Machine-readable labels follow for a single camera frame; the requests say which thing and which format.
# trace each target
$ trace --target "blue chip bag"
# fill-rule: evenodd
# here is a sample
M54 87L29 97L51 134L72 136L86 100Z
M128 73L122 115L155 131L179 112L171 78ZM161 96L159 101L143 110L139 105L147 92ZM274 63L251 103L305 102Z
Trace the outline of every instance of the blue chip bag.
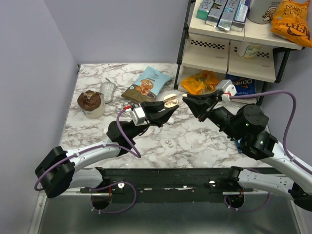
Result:
M233 75L226 75L226 79L230 79L236 88L236 96L255 94L254 79L237 77Z
M147 67L142 75L121 95L137 103L155 101L164 84L172 77Z

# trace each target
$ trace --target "orange snack bag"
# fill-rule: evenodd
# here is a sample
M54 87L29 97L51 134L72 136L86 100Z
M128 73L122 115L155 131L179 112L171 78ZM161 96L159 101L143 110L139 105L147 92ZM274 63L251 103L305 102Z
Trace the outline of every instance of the orange snack bag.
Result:
M201 95L207 91L214 91L219 84L214 72L201 71L198 74L185 78L181 84L194 95Z
M309 3L310 0L305 3L283 0L272 18L271 32L298 45L312 47L310 29L307 22Z

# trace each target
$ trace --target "toothpaste box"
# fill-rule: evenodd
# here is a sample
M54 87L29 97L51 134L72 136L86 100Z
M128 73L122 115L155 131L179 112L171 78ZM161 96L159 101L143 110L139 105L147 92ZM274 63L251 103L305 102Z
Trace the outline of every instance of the toothpaste box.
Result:
M251 0L240 0L238 5L231 30L241 32L243 31L246 23L247 13L249 10Z
M206 24L216 27L228 0L215 0L208 14Z
M228 0L219 21L218 29L224 31L230 30L239 2L240 0Z
M197 10L196 18L199 18L201 20L206 20L208 13L210 9L212 8L213 4L214 4L214 0L203 0Z

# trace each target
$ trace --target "shelf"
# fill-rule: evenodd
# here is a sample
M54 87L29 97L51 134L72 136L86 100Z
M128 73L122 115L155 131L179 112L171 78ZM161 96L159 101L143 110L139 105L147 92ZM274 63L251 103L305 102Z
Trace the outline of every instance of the shelf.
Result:
M190 33L239 41L242 41L244 39L245 36L244 30L242 32L236 32L233 30L230 30L229 32L220 31L218 28L206 25L205 24L206 21L196 18L197 10L199 8L200 3L201 0L197 0L195 2L194 11L192 14L192 19L189 28Z
M195 75L197 73L200 73L202 70L201 69L197 69L197 68L191 68L191 67L183 67L182 73L179 75L179 78L177 80L177 83L179 84L178 86L178 90L185 92L185 93L189 93L189 91L187 91L181 83L182 80L184 80L187 77L190 77L192 75ZM223 79L225 79L226 74L223 73L215 73L216 77L218 78L219 82L222 81Z
M301 45L297 45L289 40L286 40L274 33L271 30L271 24L257 24L246 20L245 38L244 41L258 43L263 45L278 46L290 49L300 50Z
M182 66L219 73L228 70L229 41L190 34Z
M272 48L262 46L254 58L240 57L236 49L239 42L231 41L228 74L267 82L275 82Z
M204 20L196 18L197 10L201 0L195 2L194 11L190 23L189 33L200 34L205 36L224 38L229 40L247 41L263 45L284 47L289 49L300 50L301 45L297 45L289 40L286 40L272 33L271 24L258 24L246 20L245 28L242 32L230 30L229 32L220 31L218 28L206 25Z

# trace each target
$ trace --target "white marble surface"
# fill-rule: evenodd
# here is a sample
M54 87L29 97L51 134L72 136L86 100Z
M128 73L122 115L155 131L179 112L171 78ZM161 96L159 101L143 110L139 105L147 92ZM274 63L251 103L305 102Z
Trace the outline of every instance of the white marble surface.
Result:
M96 143L105 137L108 125L116 119L119 111L130 102L121 94L134 80L151 66L164 74L175 77L177 65L167 63L131 63L131 64L84 64L76 84L70 106L61 145L64 149L75 149ZM100 84L109 78L117 85L114 100L106 104L105 113L97 119L89 119L80 110L77 98L86 90L99 91ZM173 114L174 125L165 124L162 128L150 127L142 136L135 138L136 147L142 158L125 154L117 158L100 161L94 166L103 168L207 168L207 167L262 167L267 166L243 154L238 154L234 142L209 120L198 122L188 106L182 102L182 92L173 90L172 79L168 82L157 100L170 93L178 95L180 107ZM227 108L236 113L242 106L231 102ZM130 120L125 115L121 120ZM168 147L166 140L171 140L173 147Z

